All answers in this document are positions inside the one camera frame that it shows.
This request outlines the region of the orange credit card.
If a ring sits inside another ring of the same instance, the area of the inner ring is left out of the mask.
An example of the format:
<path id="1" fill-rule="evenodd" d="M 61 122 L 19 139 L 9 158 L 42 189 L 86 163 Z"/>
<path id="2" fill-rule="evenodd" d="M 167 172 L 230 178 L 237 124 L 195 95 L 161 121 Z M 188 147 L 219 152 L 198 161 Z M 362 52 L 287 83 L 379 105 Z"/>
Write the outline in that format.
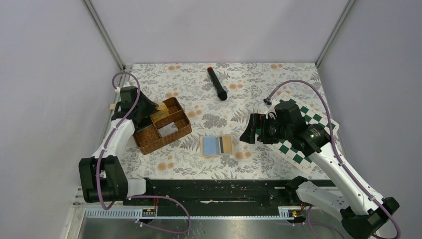
<path id="1" fill-rule="evenodd" d="M 156 102 L 158 111 L 169 112 L 167 105 L 164 102 Z"/>

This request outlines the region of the beige leather card holder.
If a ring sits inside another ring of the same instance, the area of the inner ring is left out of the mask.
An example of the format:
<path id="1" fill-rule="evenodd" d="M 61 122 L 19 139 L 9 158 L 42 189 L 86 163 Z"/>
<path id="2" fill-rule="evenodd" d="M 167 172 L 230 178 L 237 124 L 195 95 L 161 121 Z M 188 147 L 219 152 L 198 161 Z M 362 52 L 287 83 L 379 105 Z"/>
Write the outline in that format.
<path id="1" fill-rule="evenodd" d="M 203 157 L 217 157 L 234 154 L 235 146 L 231 135 L 201 136 L 200 150 Z"/>

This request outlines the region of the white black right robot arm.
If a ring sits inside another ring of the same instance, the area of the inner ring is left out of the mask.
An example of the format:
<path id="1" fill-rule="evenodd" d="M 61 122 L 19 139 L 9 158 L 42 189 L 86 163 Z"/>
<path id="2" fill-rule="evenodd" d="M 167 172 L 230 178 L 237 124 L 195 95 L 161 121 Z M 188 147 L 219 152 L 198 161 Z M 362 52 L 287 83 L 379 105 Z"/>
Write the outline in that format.
<path id="1" fill-rule="evenodd" d="M 297 176 L 286 186 L 288 203 L 316 206 L 338 219 L 354 239 L 371 237 L 397 211 L 399 203 L 384 197 L 359 176 L 347 160 L 334 150 L 333 140 L 323 126 L 309 124 L 298 105 L 291 101 L 267 102 L 264 114 L 252 113 L 240 141 L 275 144 L 281 140 L 309 157 L 342 193 L 335 195 L 310 180 Z"/>

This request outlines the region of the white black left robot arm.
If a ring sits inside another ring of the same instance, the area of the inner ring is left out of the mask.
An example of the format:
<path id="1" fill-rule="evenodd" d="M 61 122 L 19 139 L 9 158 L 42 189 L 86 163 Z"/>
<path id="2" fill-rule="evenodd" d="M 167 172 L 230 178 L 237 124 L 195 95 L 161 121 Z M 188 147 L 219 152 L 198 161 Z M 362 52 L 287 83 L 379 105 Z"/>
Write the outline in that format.
<path id="1" fill-rule="evenodd" d="M 81 159 L 78 165 L 85 202 L 122 201 L 133 195 L 144 205 L 154 200 L 153 189 L 146 186 L 146 179 L 128 179 L 119 158 L 134 133 L 152 128 L 150 115 L 157 107 L 138 87 L 120 89 L 120 101 L 116 104 L 104 142 L 91 157 Z"/>

